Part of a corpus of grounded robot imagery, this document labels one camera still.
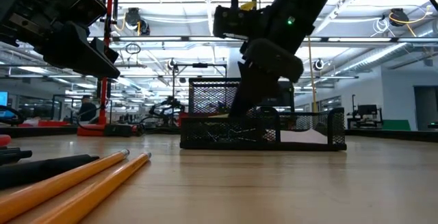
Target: red pole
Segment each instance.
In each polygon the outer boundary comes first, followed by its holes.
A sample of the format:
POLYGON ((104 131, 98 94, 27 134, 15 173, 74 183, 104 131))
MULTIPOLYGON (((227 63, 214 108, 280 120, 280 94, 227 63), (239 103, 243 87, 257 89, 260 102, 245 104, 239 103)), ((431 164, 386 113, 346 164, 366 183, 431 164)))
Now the red pole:
MULTIPOLYGON (((104 31, 104 38, 103 42, 108 47, 110 46, 110 34, 111 34, 111 17, 112 17, 112 3, 113 0, 107 0, 107 17, 105 20, 105 31, 104 31)), ((102 92, 101 92, 101 111, 99 112, 99 125, 105 125, 107 123, 107 117, 106 117, 106 101, 107 101, 107 78, 104 77, 102 79, 102 92)))

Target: person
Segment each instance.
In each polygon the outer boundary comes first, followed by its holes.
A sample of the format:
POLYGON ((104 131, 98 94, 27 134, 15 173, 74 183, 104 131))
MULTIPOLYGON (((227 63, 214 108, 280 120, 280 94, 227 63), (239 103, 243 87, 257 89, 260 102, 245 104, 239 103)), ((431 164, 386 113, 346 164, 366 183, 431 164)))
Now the person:
POLYGON ((82 105, 79 110, 74 110, 70 106, 68 106, 68 108, 75 111, 78 115, 81 115, 79 122, 89 123, 97 115, 96 106, 91 102, 89 95, 84 95, 81 102, 82 105))

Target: yellow pencil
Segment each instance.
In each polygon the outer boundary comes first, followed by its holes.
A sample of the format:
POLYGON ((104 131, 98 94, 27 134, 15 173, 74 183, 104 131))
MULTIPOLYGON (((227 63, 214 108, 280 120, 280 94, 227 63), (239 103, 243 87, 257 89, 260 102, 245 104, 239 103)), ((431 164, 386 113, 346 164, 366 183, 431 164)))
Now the yellow pencil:
POLYGON ((114 192, 125 180, 133 175, 151 158, 151 153, 142 153, 136 159, 126 163, 108 175, 101 182, 83 189, 60 206, 40 216, 32 224, 69 224, 78 223, 100 202, 114 192))
POLYGON ((83 180, 124 160, 128 155, 129 151, 124 149, 106 158, 85 164, 0 198, 0 223, 5 223, 17 217, 83 180))

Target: wire mesh basket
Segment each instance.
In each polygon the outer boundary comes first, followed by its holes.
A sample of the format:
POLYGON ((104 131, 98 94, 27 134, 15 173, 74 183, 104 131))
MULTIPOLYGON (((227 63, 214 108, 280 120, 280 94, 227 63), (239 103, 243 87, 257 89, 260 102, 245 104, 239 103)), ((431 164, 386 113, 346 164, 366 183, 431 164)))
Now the wire mesh basket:
POLYGON ((189 117, 181 120, 181 148, 346 150, 343 108, 321 113, 278 113, 271 108, 273 112, 251 110, 243 118, 208 117, 227 113, 238 80, 189 80, 189 117))

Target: wooden table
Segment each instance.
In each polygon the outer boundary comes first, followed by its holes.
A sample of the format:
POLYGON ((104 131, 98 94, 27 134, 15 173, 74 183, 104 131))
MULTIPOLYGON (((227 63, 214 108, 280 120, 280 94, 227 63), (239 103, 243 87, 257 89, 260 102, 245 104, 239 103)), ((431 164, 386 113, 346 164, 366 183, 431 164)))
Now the wooden table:
MULTIPOLYGON (((153 153, 83 223, 435 223, 438 144, 348 137, 344 152, 187 151, 178 136, 17 138, 32 160, 153 153)), ((120 165, 12 223, 28 223, 120 165)), ((5 190, 0 195, 18 189, 5 190)))

